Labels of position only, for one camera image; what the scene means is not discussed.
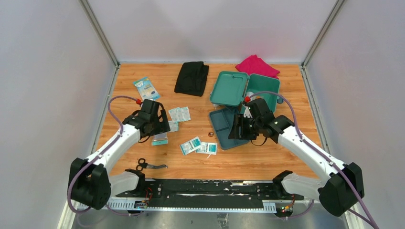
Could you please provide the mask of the clear bag teal strip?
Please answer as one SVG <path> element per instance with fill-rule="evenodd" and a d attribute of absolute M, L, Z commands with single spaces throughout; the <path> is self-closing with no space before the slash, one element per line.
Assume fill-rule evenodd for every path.
<path fill-rule="evenodd" d="M 161 133 L 153 136 L 151 145 L 152 146 L 160 146 L 166 145 L 169 143 L 167 133 Z"/>

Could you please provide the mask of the teal medicine box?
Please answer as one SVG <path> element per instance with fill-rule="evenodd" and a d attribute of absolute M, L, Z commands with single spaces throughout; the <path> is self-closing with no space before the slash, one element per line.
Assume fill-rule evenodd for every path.
<path fill-rule="evenodd" d="M 228 110 L 244 112 L 238 107 L 248 93 L 271 91 L 278 93 L 280 80 L 241 72 L 222 71 L 219 73 L 210 95 L 210 102 L 214 105 L 224 106 Z"/>

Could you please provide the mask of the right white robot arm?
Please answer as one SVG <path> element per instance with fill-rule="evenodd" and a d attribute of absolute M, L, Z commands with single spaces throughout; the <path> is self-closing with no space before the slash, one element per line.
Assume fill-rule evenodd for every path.
<path fill-rule="evenodd" d="M 364 197 L 361 168 L 345 163 L 315 145 L 284 115 L 274 116 L 264 99 L 246 103 L 250 117 L 235 114 L 230 139 L 255 140 L 263 135 L 291 151 L 317 175 L 317 179 L 285 170 L 273 178 L 273 194 L 285 199 L 290 194 L 321 203 L 330 214 L 341 216 Z"/>

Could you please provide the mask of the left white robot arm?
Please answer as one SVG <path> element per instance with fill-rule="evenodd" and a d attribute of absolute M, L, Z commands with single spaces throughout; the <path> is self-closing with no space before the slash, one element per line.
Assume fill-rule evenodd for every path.
<path fill-rule="evenodd" d="M 145 175 L 141 171 L 126 169 L 115 176 L 110 172 L 133 145 L 168 132 L 170 126 L 162 103 L 150 99 L 134 101 L 140 109 L 122 121 L 111 111 L 112 101 L 109 101 L 107 109 L 119 124 L 117 132 L 90 156 L 76 158 L 71 163 L 67 204 L 72 212 L 81 214 L 91 208 L 100 210 L 111 197 L 127 191 L 135 197 L 145 194 Z"/>

